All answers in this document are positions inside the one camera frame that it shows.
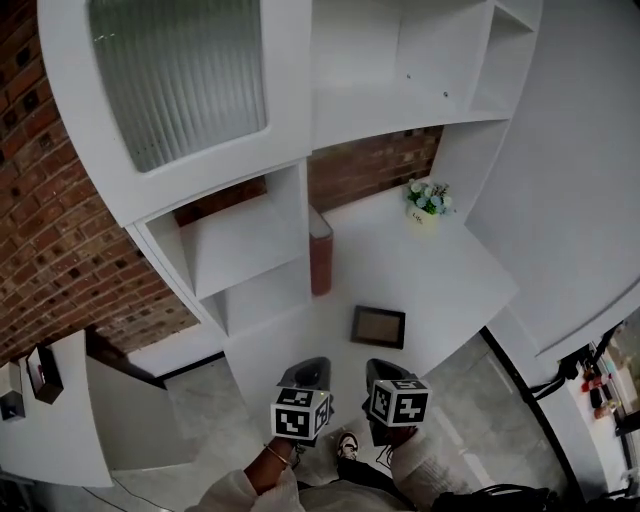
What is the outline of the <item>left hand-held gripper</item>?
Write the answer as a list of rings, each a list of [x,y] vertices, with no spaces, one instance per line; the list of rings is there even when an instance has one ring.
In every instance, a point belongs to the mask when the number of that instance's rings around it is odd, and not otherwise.
[[[331,362],[326,357],[289,367],[270,405],[272,435],[314,447],[334,413],[330,384]]]

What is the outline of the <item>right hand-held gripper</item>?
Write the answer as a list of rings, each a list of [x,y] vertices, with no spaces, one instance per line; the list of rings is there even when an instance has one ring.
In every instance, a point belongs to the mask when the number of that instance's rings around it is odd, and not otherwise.
[[[362,409],[373,445],[388,445],[388,430],[424,423],[431,398],[428,384],[405,368],[382,359],[366,364],[367,398]]]

